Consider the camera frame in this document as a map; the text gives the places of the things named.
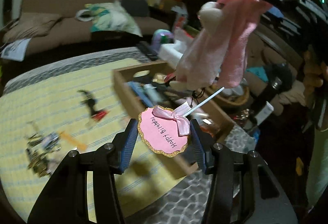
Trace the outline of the person right hand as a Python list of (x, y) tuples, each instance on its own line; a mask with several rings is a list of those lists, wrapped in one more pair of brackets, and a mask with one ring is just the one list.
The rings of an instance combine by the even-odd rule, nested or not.
[(305, 66), (304, 66), (304, 86), (308, 91), (313, 92), (314, 88), (319, 88), (327, 81), (327, 65), (321, 63), (318, 65), (315, 63), (312, 55), (309, 51), (304, 54)]

